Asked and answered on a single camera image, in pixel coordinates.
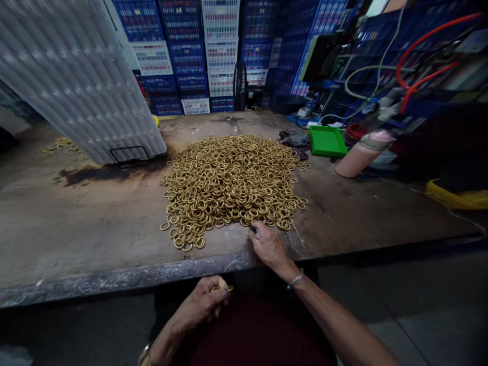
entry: hand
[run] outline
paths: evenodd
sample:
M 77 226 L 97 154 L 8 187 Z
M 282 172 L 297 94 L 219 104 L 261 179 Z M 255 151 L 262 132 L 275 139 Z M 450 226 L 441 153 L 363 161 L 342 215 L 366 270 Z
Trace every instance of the hand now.
M 259 259 L 280 276 L 283 281 L 290 284 L 300 274 L 300 270 L 288 258 L 280 235 L 268 228 L 261 221 L 256 221 L 252 225 L 259 230 L 261 235 L 258 239 L 254 232 L 249 230 L 254 251 Z
M 228 297 L 229 288 L 222 277 L 203 277 L 171 318 L 176 331 L 186 333 L 204 320 L 218 318 L 222 303 L 227 304 Z

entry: workbench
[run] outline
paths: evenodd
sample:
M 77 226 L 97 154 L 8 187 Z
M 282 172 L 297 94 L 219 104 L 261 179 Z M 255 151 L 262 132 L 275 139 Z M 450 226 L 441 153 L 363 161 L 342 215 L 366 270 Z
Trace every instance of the workbench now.
M 161 121 L 168 155 L 145 167 L 96 166 L 82 155 L 41 150 L 60 134 L 37 123 L 0 155 L 0 307 L 150 287 L 260 265 L 248 228 L 205 233 L 203 249 L 173 246 L 166 222 L 166 161 L 186 142 L 210 135 L 278 139 L 297 129 L 271 111 L 179 116 Z M 283 239 L 294 260 L 308 260 L 476 232 L 429 197 L 401 184 L 347 179 L 327 157 L 296 169 L 297 210 Z

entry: gray cloth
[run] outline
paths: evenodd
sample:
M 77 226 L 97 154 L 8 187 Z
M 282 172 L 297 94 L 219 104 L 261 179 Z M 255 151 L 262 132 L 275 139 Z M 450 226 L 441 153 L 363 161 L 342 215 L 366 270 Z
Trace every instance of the gray cloth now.
M 300 131 L 288 131 L 288 137 L 281 140 L 281 143 L 288 146 L 305 147 L 310 143 L 310 136 Z

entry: pile of brass rings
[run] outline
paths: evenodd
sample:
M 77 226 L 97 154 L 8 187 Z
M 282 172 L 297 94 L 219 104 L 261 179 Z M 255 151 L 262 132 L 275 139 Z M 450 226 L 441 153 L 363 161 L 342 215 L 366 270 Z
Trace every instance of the pile of brass rings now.
M 210 137 L 186 144 L 167 164 L 171 173 L 160 184 L 168 187 L 168 217 L 160 228 L 185 252 L 205 246 L 206 230 L 233 222 L 249 227 L 261 220 L 288 231 L 295 211 L 308 203 L 295 196 L 298 180 L 290 174 L 310 164 L 273 139 Z

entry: wristwatch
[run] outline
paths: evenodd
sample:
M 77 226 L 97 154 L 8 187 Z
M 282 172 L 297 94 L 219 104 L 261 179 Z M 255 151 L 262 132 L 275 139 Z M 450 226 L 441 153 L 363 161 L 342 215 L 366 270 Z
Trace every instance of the wristwatch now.
M 151 366 L 151 358 L 149 357 L 149 345 L 147 345 L 139 356 L 137 366 Z

